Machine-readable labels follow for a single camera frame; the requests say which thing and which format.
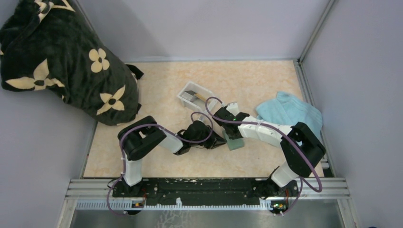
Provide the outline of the translucent white plastic bin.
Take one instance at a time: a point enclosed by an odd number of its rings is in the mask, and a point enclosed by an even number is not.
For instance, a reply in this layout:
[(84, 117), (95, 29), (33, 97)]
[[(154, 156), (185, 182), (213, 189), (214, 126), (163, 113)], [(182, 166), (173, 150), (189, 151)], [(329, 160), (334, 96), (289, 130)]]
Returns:
[(213, 96), (215, 96), (215, 94), (211, 90), (193, 81), (189, 81), (176, 97), (183, 107), (189, 108), (194, 112), (207, 113), (206, 101), (209, 97)]

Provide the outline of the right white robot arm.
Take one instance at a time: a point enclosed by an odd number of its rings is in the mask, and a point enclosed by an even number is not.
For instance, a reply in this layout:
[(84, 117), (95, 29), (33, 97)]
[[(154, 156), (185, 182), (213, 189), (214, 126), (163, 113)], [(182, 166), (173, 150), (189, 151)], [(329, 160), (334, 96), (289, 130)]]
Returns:
[(303, 122), (278, 125), (243, 112), (234, 115), (227, 107), (220, 108), (213, 119), (230, 139), (256, 139), (283, 151), (286, 161), (273, 171), (268, 182), (268, 191), (274, 196), (281, 195), (292, 180), (309, 177), (326, 153), (320, 140)]

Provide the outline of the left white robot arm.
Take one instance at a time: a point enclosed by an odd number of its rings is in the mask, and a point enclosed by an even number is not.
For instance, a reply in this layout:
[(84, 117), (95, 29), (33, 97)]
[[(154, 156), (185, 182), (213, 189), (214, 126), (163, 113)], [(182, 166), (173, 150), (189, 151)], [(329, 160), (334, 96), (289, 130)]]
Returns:
[(124, 191), (130, 196), (142, 192), (142, 159), (160, 146), (174, 155), (187, 153), (193, 147), (214, 149), (226, 144), (211, 126), (201, 120), (193, 121), (187, 129), (172, 133), (147, 116), (121, 130), (117, 138), (124, 155)]

